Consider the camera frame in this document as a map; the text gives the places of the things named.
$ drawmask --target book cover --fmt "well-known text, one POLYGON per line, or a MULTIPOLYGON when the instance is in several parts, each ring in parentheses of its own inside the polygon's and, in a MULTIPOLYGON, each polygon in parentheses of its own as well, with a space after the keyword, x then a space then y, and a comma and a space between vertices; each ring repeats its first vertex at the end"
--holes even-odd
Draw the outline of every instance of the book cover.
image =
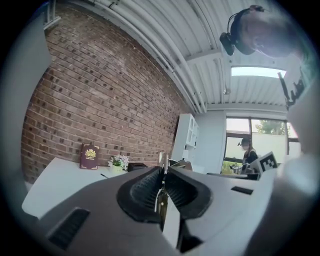
POLYGON ((98 169, 98 152, 98 146, 82 143, 80 168, 91 170, 98 169))

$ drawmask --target brick wall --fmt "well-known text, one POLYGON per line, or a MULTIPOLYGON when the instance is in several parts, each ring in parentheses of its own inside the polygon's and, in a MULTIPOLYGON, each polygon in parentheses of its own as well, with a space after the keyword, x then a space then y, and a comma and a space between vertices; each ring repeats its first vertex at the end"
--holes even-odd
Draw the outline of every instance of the brick wall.
POLYGON ((190 113, 173 81, 128 34, 83 9, 58 5, 46 32, 52 64, 28 106, 21 139, 33 183, 54 157, 79 161, 82 143, 100 146, 99 165, 129 156, 148 166, 170 153, 180 113, 190 113))

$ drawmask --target white cabinet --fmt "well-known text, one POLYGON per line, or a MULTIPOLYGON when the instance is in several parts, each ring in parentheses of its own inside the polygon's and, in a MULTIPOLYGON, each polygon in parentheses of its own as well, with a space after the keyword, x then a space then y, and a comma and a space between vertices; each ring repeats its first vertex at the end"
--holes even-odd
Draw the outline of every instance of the white cabinet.
POLYGON ((198 137, 199 126, 195 118, 192 114, 181 114, 171 159, 175 161, 184 159, 192 163, 195 157, 198 137))

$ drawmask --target headset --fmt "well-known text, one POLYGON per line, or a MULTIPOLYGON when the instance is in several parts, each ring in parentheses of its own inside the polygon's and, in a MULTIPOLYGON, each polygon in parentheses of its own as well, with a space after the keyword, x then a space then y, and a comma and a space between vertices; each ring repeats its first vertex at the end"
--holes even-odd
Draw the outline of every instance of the headset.
POLYGON ((227 24, 227 33, 223 32, 220 35, 220 42, 222 43, 223 48, 225 49, 226 53, 228 55, 230 55, 230 56, 232 56, 234 54, 235 47, 237 47, 238 50, 240 52, 242 52, 243 54, 245 54, 245 55, 250 55, 250 54, 252 54, 254 52, 254 50, 252 50, 252 49, 245 48, 242 45, 242 42, 240 42, 238 40, 237 35, 235 34, 236 30, 237 30, 236 26, 237 26, 237 23, 239 22, 241 16, 246 11, 249 11, 249 10, 252 10, 252 9, 257 11, 257 12, 264 12, 265 11, 265 9, 260 5, 251 5, 250 8, 243 9, 242 11, 231 15, 231 17, 228 20, 228 24, 227 24), (232 32, 232 34, 231 34, 229 32, 229 23, 230 23, 232 18, 234 18, 234 21, 233 21, 233 23, 231 25, 231 31, 230 31, 230 32, 232 32))

